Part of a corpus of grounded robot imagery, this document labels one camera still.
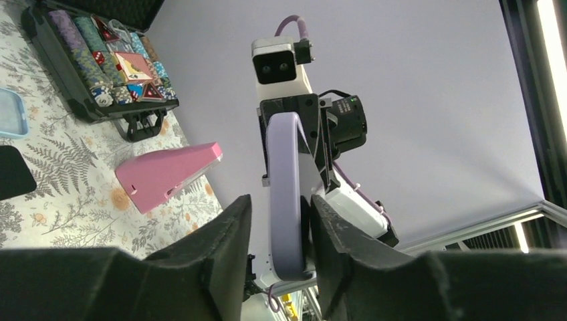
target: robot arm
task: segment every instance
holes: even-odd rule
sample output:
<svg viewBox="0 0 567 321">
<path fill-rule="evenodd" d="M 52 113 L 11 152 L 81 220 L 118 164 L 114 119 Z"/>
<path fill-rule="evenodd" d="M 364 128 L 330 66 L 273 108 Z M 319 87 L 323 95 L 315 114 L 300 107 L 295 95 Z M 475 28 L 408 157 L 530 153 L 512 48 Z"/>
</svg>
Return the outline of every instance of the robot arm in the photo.
<svg viewBox="0 0 567 321">
<path fill-rule="evenodd" d="M 300 25 L 302 39 L 277 35 L 252 44 L 256 93 L 269 191 L 269 243 L 253 270 L 256 284 L 266 288 L 278 281 L 310 278 L 309 227 L 302 219 L 302 200 L 319 195 L 341 217 L 375 239 L 397 239 L 382 207 L 362 194 L 334 162 L 341 152 L 366 141 L 366 118 L 358 96 L 335 102 L 313 94 L 304 65 L 313 61 L 311 42 Z"/>
</svg>

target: yellow object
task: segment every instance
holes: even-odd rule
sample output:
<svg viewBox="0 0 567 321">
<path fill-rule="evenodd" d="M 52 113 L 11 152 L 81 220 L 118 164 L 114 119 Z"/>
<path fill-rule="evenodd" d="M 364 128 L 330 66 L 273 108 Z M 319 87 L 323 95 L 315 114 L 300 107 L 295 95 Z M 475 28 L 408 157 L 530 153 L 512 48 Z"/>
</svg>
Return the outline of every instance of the yellow object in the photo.
<svg viewBox="0 0 567 321">
<path fill-rule="evenodd" d="M 286 309 L 286 312 L 287 312 L 286 314 L 288 315 L 290 320 L 298 321 L 299 320 L 298 311 L 297 311 L 296 307 L 294 306 L 294 303 L 292 302 L 291 294 L 284 294 L 284 295 L 280 296 L 279 298 L 283 302 L 284 308 Z"/>
<path fill-rule="evenodd" d="M 288 294 L 284 294 L 282 296 L 279 297 L 283 303 L 288 303 L 292 301 L 292 296 L 288 293 Z"/>
</svg>

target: pink block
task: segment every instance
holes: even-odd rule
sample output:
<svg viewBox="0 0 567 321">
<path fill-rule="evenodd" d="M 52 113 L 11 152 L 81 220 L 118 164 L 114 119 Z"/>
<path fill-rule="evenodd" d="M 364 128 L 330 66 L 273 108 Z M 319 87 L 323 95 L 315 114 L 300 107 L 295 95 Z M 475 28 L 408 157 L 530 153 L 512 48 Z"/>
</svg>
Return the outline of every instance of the pink block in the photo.
<svg viewBox="0 0 567 321">
<path fill-rule="evenodd" d="M 222 156 L 216 142 L 158 150 L 125 161 L 115 173 L 140 213 L 145 214 L 205 174 Z"/>
</svg>

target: black phone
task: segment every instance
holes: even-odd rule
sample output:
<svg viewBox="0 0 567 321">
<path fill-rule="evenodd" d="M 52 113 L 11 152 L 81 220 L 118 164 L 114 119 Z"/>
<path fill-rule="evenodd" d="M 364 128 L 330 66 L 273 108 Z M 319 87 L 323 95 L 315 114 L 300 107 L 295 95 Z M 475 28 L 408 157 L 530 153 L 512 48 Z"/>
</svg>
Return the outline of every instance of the black phone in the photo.
<svg viewBox="0 0 567 321">
<path fill-rule="evenodd" d="M 0 146 L 0 201 L 35 191 L 37 183 L 14 146 Z"/>
</svg>

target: light blue container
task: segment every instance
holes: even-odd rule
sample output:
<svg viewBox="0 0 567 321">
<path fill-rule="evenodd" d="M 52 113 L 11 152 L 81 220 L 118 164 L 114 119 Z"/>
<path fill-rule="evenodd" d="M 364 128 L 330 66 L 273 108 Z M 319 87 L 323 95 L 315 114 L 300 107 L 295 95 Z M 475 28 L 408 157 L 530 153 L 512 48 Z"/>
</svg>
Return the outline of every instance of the light blue container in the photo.
<svg viewBox="0 0 567 321">
<path fill-rule="evenodd" d="M 11 90 L 0 88 L 0 137 L 18 139 L 28 134 L 23 99 Z"/>
</svg>

